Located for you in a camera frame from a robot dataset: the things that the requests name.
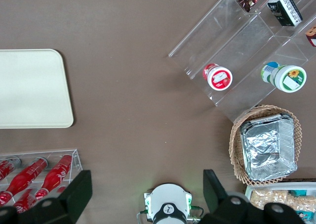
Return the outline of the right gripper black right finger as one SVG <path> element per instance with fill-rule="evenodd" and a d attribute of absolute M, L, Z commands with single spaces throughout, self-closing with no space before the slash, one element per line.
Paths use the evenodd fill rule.
<path fill-rule="evenodd" d="M 209 213 L 201 224 L 303 224 L 289 206 L 268 203 L 258 209 L 239 196 L 228 195 L 212 169 L 203 171 L 203 196 Z"/>

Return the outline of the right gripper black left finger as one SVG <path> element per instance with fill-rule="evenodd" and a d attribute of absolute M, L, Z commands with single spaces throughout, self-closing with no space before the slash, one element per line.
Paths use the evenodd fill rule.
<path fill-rule="evenodd" d="M 75 224 L 92 197 L 90 170 L 82 170 L 58 196 L 41 200 L 31 209 L 17 213 L 17 208 L 0 209 L 2 224 Z"/>

